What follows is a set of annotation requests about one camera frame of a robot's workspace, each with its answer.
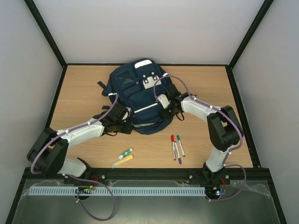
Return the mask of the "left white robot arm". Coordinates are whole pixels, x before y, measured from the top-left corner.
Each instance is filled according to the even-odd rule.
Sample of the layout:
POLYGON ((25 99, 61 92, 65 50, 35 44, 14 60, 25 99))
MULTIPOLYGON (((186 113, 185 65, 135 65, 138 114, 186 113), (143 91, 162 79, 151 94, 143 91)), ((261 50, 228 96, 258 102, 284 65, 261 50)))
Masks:
POLYGON ((133 124, 128 120, 131 109, 119 103, 95 115, 87 122, 68 129, 54 131, 45 128, 27 154, 32 173, 44 177, 57 174, 85 176, 89 165, 80 158, 68 158, 67 152, 89 139, 117 133, 131 134, 133 124))

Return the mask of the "green glue stick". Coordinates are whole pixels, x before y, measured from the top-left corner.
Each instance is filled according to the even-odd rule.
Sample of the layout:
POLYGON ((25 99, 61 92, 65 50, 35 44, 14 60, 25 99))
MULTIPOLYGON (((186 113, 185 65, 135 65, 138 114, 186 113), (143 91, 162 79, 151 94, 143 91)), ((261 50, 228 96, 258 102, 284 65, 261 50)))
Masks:
POLYGON ((119 159, 119 160, 123 159, 124 157, 128 156, 131 152, 133 152, 133 149, 132 149, 132 148, 127 149, 126 151, 124 151, 123 153, 121 153, 121 154, 118 156, 118 159, 119 159))

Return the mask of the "navy blue student backpack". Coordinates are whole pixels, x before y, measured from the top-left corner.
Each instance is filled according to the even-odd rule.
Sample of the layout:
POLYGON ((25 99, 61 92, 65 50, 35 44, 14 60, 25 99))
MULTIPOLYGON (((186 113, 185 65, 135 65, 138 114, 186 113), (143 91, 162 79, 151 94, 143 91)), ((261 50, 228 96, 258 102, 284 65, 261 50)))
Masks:
POLYGON ((172 84, 170 78, 160 79, 168 73, 152 59, 139 59, 116 68, 107 84, 99 81, 102 95, 131 110, 128 120, 132 121, 134 130, 139 134, 150 135, 164 130, 173 118, 165 121, 160 117, 163 106, 156 98, 172 84))

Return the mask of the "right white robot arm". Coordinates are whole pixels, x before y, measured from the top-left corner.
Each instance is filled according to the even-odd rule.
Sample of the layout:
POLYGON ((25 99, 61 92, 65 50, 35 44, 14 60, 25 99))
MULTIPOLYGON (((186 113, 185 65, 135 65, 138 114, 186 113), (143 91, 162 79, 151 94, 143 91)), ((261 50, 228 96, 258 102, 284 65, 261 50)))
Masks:
POLYGON ((185 112, 207 122, 213 148, 203 165, 202 177, 208 184, 219 182, 225 176, 228 156, 240 147, 244 137, 234 109, 231 106, 210 105, 189 92, 182 94, 173 84, 167 86, 163 94, 156 95, 155 99, 163 106, 160 117, 164 120, 185 112))

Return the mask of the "yellow highlighter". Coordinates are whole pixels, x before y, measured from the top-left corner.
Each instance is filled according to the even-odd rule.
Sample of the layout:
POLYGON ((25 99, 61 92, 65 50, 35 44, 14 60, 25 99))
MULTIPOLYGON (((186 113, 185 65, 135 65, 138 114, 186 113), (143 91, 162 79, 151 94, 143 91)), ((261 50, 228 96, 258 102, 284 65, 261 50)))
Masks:
POLYGON ((125 163, 125 162, 127 162, 127 161, 129 161, 129 160, 131 160, 131 159, 133 159, 133 158, 134 158, 133 155, 132 155, 132 154, 129 154, 128 156, 125 156, 124 158, 122 158, 122 159, 120 159, 120 160, 114 162, 114 163, 112 164, 112 168, 116 168, 117 166, 119 166, 119 165, 121 165, 121 164, 123 164, 123 163, 125 163))

